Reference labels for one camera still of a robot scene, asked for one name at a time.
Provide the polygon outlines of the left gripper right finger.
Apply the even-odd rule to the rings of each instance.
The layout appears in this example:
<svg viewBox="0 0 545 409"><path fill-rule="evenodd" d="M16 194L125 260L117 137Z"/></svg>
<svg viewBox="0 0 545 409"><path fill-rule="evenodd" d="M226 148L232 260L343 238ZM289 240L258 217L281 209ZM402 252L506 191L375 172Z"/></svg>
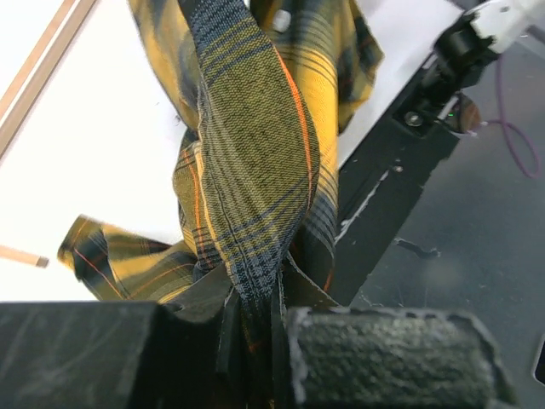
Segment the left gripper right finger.
<svg viewBox="0 0 545 409"><path fill-rule="evenodd" d="M515 408L485 326L425 308L341 307L292 259L272 294L277 408Z"/></svg>

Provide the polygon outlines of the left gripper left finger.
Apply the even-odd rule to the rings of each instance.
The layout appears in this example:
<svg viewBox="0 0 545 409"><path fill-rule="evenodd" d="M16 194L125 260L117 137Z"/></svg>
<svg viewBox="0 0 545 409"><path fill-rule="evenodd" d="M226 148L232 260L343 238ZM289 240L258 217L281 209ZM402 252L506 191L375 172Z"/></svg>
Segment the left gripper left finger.
<svg viewBox="0 0 545 409"><path fill-rule="evenodd" d="M237 298L216 268L165 304L1 307L4 408L235 408Z"/></svg>

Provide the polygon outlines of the yellow plaid shirt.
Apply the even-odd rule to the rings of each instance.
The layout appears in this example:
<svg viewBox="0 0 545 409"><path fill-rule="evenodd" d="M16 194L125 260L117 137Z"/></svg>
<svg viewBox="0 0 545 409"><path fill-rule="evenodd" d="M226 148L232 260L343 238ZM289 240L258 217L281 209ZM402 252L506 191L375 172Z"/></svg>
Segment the yellow plaid shirt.
<svg viewBox="0 0 545 409"><path fill-rule="evenodd" d="M173 173L182 239L78 217L58 260L101 301L173 301L218 266L241 298L250 404L275 408L279 274L328 289L337 138L382 50L354 1L132 1L146 57L186 126Z"/></svg>

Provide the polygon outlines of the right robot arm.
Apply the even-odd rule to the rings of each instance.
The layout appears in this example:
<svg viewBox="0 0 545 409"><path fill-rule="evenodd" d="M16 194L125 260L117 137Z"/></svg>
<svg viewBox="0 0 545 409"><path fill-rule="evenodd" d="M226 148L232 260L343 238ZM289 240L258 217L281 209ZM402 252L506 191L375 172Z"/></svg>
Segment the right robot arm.
<svg viewBox="0 0 545 409"><path fill-rule="evenodd" d="M475 85L484 69L544 16L544 0L484 1L462 13L433 45L435 60L421 82L433 103Z"/></svg>

